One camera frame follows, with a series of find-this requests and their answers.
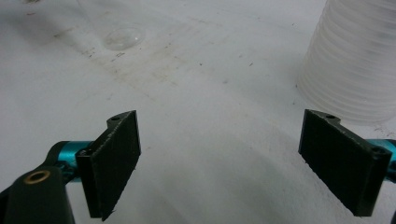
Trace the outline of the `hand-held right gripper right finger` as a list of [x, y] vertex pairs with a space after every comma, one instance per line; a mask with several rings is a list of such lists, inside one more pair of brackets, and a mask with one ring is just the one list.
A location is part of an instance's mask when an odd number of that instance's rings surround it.
[[299, 153], [356, 217], [369, 217], [385, 180], [392, 179], [392, 141], [363, 139], [336, 116], [304, 112]]

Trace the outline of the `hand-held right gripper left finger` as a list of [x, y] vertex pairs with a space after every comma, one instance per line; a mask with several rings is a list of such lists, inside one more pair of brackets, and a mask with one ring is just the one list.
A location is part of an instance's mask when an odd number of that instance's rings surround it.
[[128, 111], [106, 121], [106, 130], [76, 154], [90, 216], [109, 218], [141, 155], [137, 114]]

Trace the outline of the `white plastic cup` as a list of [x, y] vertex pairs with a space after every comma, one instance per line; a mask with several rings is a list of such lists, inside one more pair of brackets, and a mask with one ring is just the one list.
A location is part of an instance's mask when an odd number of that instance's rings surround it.
[[309, 104], [344, 120], [396, 117], [396, 0], [327, 0], [298, 88]]

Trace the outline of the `single transparent disposable cup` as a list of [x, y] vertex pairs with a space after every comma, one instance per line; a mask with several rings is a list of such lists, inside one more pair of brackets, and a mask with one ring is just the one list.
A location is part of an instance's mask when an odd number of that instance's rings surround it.
[[124, 50], [145, 37], [140, 0], [77, 0], [97, 37], [107, 49]]

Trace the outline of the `white foam mat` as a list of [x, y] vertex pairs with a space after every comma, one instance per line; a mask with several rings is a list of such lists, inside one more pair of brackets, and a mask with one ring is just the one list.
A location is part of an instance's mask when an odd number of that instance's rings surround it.
[[78, 224], [389, 224], [355, 217], [299, 155], [296, 79], [326, 0], [139, 0], [144, 41], [105, 49], [77, 0], [0, 0], [0, 191], [62, 140], [133, 110], [142, 154], [114, 213]]

